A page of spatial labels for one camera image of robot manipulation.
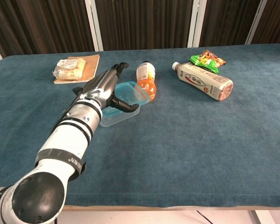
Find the white plastic bottle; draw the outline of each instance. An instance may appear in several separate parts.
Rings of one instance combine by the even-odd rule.
[[[177,71],[180,80],[189,83],[218,101],[225,100],[231,94],[233,82],[223,76],[199,68],[188,62],[174,62],[172,69]]]

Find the plastic container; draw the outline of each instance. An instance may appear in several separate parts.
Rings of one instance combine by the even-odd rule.
[[[137,84],[144,89],[152,101],[157,93],[154,83],[155,68],[149,61],[144,61],[136,70]]]
[[[139,104],[138,109],[132,113],[122,112],[113,107],[103,109],[103,117],[100,125],[109,127],[123,120],[131,118],[140,112],[140,107],[149,102],[149,95],[141,89],[135,82],[126,82],[117,84],[115,87],[115,95],[117,98],[127,102],[130,105]]]

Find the cable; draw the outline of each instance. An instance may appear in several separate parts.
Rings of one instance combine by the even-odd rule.
[[[203,218],[205,218],[207,221],[209,221],[210,224],[213,224],[207,217],[205,217],[200,211],[196,211],[198,212]]]

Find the brown curtain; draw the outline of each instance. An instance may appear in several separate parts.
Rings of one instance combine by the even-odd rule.
[[[209,0],[200,47],[245,44],[260,0]]]
[[[0,53],[93,51],[84,0],[0,0]]]
[[[268,0],[251,43],[280,43],[280,0]]]
[[[104,50],[181,48],[193,0],[96,0]]]

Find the bottle label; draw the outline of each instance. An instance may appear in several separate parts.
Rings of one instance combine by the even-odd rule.
[[[230,79],[208,72],[192,64],[180,66],[177,73],[180,80],[195,86],[216,100],[219,100],[222,89],[232,84]]]
[[[136,71],[137,81],[142,79],[152,79],[154,81],[155,78],[155,69],[151,63],[142,63]]]

